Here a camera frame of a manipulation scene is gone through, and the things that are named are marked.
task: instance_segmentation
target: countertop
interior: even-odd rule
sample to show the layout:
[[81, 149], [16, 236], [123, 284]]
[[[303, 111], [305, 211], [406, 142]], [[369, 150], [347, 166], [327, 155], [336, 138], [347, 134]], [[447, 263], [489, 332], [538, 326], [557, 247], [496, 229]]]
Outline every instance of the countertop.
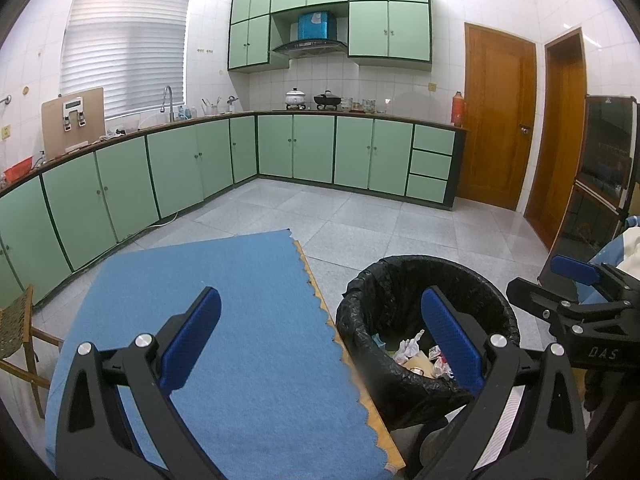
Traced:
[[23, 182], [30, 180], [34, 176], [37, 176], [44, 171], [50, 170], [51, 168], [55, 168], [60, 164], [64, 164], [78, 156], [85, 155], [87, 153], [94, 152], [95, 150], [99, 150], [101, 148], [105, 148], [107, 146], [111, 146], [112, 144], [117, 144], [118, 142], [124, 142], [125, 140], [135, 139], [136, 137], [145, 136], [148, 134], [154, 134], [156, 132], [163, 132], [165, 130], [172, 130], [174, 128], [181, 128], [183, 126], [190, 126], [191, 124], [200, 124], [207, 123], [209, 121], [218, 121], [224, 119], [232, 119], [234, 117], [246, 117], [251, 115], [283, 115], [283, 114], [307, 114], [307, 115], [332, 115], [332, 116], [343, 116], [343, 117], [366, 117], [366, 118], [375, 118], [381, 120], [390, 120], [390, 121], [400, 121], [407, 122], [413, 124], [421, 124], [423, 126], [434, 126], [435, 128], [442, 128], [445, 130], [456, 130], [456, 131], [465, 131], [464, 128], [459, 128], [453, 126], [452, 124], [442, 124], [435, 123], [433, 121], [423, 121], [420, 119], [412, 119], [410, 117], [400, 117], [393, 116], [388, 114], [363, 114], [363, 113], [354, 113], [354, 112], [342, 112], [336, 110], [249, 110], [246, 112], [235, 112], [235, 113], [227, 113], [227, 114], [218, 114], [215, 116], [206, 116], [199, 117], [196, 119], [189, 119], [185, 121], [175, 121], [173, 123], [167, 124], [158, 124], [157, 126], [150, 126], [148, 128], [144, 128], [143, 130], [138, 130], [131, 134], [112, 137], [108, 140], [101, 140], [99, 142], [94, 142], [93, 144], [89, 144], [84, 148], [80, 148], [79, 150], [75, 150], [74, 152], [67, 153], [66, 155], [58, 156], [52, 160], [48, 160], [44, 164], [41, 164], [37, 168], [33, 168], [29, 173], [20, 177], [18, 180], [10, 184], [5, 184], [0, 187], [0, 197], [11, 191], [13, 188], [20, 186]]

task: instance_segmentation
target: black trash bag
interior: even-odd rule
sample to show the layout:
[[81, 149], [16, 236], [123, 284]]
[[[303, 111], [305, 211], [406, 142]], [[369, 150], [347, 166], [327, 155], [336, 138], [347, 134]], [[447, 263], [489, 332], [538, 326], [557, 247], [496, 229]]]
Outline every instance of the black trash bag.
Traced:
[[520, 332], [506, 298], [471, 269], [432, 256], [390, 256], [363, 270], [347, 285], [336, 327], [388, 430], [437, 420], [470, 402], [468, 390], [449, 378], [431, 379], [396, 364], [387, 349], [425, 329], [418, 345], [435, 345], [422, 321], [420, 298], [437, 285], [460, 312], [471, 314], [487, 334], [500, 333], [516, 345]]

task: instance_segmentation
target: window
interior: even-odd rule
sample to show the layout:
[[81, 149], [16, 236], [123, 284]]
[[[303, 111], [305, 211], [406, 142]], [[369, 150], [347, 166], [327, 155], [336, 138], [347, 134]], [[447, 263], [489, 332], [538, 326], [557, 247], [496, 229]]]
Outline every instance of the window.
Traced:
[[62, 95], [104, 88], [106, 118], [184, 103], [189, 0], [74, 0], [62, 47]]

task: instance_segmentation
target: kitchen sink faucet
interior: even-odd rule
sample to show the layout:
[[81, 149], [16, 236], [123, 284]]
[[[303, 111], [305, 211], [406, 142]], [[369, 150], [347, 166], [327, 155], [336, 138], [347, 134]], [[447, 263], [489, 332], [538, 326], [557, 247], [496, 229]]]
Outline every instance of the kitchen sink faucet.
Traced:
[[164, 93], [162, 94], [162, 106], [160, 107], [160, 113], [164, 113], [164, 101], [166, 100], [166, 91], [169, 91], [169, 122], [174, 122], [174, 93], [171, 92], [169, 85], [164, 87]]

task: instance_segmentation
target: tile floor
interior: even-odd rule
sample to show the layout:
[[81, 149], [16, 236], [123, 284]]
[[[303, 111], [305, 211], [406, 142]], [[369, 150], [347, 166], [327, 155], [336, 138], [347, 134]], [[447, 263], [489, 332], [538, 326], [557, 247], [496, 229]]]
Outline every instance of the tile floor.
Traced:
[[[258, 179], [149, 231], [119, 252], [289, 228], [302, 244], [332, 316], [359, 270], [393, 254], [431, 254], [459, 262], [491, 280], [501, 291], [513, 278], [536, 281], [547, 251], [519, 213], [456, 199], [441, 211], [349, 192]], [[34, 314], [34, 325], [65, 337], [100, 263], [79, 275]], [[522, 346], [542, 349], [549, 341], [544, 322], [514, 307]], [[58, 352], [36, 341], [38, 370], [50, 378]], [[11, 361], [24, 366], [14, 354]], [[41, 390], [46, 402], [46, 391]], [[2, 374], [0, 397], [44, 456], [44, 422], [30, 386]]]

